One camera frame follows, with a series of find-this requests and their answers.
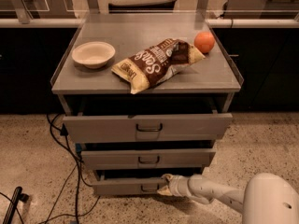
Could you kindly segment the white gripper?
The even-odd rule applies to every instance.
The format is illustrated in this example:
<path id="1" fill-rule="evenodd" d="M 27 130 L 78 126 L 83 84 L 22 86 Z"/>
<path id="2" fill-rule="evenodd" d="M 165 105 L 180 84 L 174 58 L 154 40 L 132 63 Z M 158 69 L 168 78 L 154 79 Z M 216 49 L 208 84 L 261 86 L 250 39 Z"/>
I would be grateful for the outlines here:
<path id="1" fill-rule="evenodd" d="M 162 179 L 168 182 L 168 186 L 163 186 L 157 190 L 157 193 L 163 196 L 177 196 L 196 198 L 199 196 L 197 193 L 198 188 L 195 186 L 196 178 L 200 175 L 183 176 L 164 174 Z"/>

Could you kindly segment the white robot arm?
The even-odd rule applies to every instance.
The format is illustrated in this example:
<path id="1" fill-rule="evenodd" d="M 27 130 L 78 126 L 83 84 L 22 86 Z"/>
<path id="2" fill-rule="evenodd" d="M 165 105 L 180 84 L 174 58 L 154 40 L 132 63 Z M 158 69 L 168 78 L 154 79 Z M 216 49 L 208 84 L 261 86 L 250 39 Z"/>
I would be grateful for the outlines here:
<path id="1" fill-rule="evenodd" d="M 299 194 L 283 178 L 270 173 L 255 175 L 245 189 L 216 183 L 202 175 L 163 175 L 164 196 L 188 197 L 201 204 L 214 200 L 242 215 L 242 224 L 299 224 Z"/>

